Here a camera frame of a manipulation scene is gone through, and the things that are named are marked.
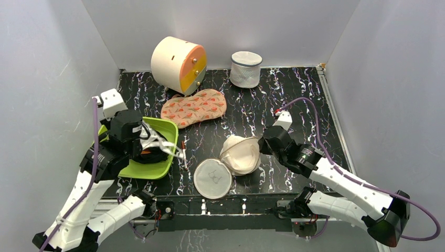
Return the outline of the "white bra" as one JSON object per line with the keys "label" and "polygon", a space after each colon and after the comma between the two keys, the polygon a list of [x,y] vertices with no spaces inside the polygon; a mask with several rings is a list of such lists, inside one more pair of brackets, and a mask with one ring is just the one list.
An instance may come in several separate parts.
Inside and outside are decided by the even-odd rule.
{"label": "white bra", "polygon": [[145,123],[142,123],[140,143],[142,146],[142,150],[147,148],[158,147],[163,152],[169,154],[168,158],[172,156],[181,160],[183,159],[182,149],[175,146],[172,142],[168,142],[165,137],[163,137],[160,133],[150,128],[149,125]]}

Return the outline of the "round white mesh laundry bag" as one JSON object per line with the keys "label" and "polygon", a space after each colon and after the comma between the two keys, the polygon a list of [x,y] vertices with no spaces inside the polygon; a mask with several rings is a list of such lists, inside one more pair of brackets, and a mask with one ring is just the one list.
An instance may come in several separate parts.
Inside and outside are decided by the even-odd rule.
{"label": "round white mesh laundry bag", "polygon": [[198,193],[211,200],[228,194],[234,176],[253,173],[261,164],[259,139],[231,135],[223,143],[219,157],[205,159],[197,166],[193,179]]}

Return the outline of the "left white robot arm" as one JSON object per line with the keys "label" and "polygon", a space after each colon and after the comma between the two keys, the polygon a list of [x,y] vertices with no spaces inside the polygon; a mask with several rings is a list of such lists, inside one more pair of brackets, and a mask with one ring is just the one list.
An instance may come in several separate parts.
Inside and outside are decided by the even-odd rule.
{"label": "left white robot arm", "polygon": [[97,251],[117,229],[142,216],[151,218],[157,205],[147,192],[137,190],[106,213],[91,218],[103,194],[130,160],[142,152],[142,115],[122,110],[111,119],[108,139],[94,137],[86,151],[74,187],[53,224],[32,242],[40,251]]}

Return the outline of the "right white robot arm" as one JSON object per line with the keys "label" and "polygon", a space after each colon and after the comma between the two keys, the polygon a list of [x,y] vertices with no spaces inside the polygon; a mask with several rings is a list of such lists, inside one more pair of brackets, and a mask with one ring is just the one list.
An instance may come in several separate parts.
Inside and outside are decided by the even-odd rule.
{"label": "right white robot arm", "polygon": [[312,187],[292,201],[278,201],[280,218],[325,215],[358,226],[377,242],[396,247],[410,218],[410,196],[402,190],[387,194],[373,185],[330,163],[326,155],[309,144],[298,144],[281,126],[265,129],[258,141],[260,153],[273,155],[289,171],[322,183],[340,197],[329,196]]}

